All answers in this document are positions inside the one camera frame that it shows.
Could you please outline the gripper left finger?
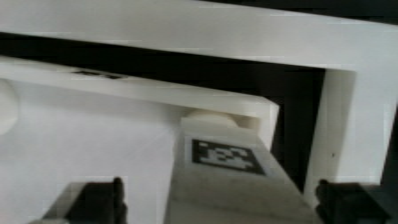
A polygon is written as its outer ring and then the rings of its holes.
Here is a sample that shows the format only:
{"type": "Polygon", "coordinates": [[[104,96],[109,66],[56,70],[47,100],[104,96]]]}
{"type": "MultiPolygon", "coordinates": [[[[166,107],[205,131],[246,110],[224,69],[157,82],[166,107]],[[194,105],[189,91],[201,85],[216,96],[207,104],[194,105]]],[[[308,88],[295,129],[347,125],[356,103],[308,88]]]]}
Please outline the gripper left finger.
{"type": "Polygon", "coordinates": [[[123,179],[72,183],[43,217],[29,224],[128,224],[123,179]]]}

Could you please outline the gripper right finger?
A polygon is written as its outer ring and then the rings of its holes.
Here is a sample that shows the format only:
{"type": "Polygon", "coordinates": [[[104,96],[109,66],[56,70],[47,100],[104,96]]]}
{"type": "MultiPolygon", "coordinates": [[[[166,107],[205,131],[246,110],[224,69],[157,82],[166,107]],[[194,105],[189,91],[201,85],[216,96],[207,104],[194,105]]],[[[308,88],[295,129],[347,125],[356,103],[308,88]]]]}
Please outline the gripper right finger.
{"type": "Polygon", "coordinates": [[[381,185],[320,180],[317,198],[324,224],[398,224],[398,202],[381,185]]]}

